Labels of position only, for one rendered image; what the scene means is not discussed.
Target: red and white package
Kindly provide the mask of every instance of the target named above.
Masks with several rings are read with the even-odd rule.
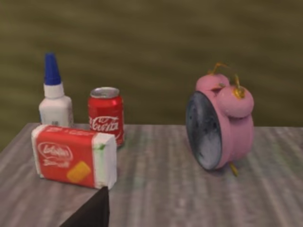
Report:
[[[117,180],[116,139],[112,134],[40,125],[32,131],[41,178],[100,189]]]

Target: clock face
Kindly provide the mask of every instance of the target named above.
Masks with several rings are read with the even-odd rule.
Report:
[[[221,129],[212,103],[200,91],[195,91],[187,104],[186,128],[198,163],[206,170],[214,169],[222,156]]]

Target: wooden table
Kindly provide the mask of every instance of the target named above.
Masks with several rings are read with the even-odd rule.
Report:
[[[27,124],[0,154],[0,226],[56,227],[96,190],[40,179]],[[255,129],[253,150],[210,174],[184,126],[127,125],[110,227],[303,226],[303,128]]]

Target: black object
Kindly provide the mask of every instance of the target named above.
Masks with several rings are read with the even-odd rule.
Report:
[[[192,152],[206,170],[214,169],[222,156],[219,119],[211,101],[195,91],[186,108],[186,129]]]
[[[108,188],[103,187],[60,227],[108,227]]]

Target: pink alarm clock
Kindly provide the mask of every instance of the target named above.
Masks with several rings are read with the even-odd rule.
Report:
[[[198,163],[215,170],[251,150],[254,125],[251,93],[222,74],[210,73],[196,83],[186,110],[189,144]]]

